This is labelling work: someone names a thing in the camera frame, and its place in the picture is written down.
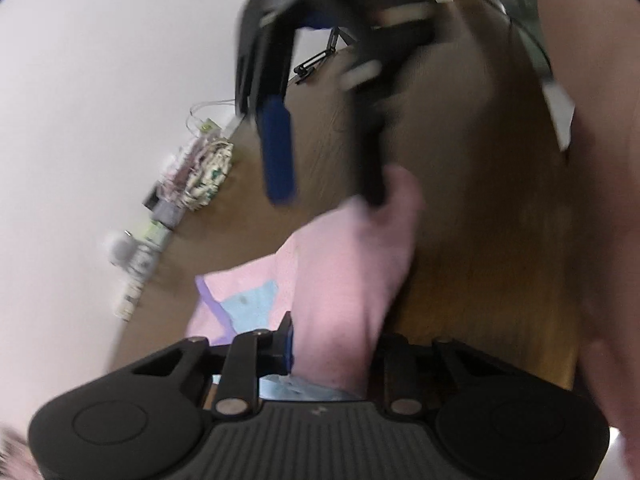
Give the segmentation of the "person right forearm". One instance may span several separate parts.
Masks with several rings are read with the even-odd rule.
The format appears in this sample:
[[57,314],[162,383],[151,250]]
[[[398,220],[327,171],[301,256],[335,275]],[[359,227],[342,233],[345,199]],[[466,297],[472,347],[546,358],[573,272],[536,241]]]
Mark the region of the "person right forearm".
[[555,78],[575,104],[582,365],[639,475],[639,0],[538,0]]

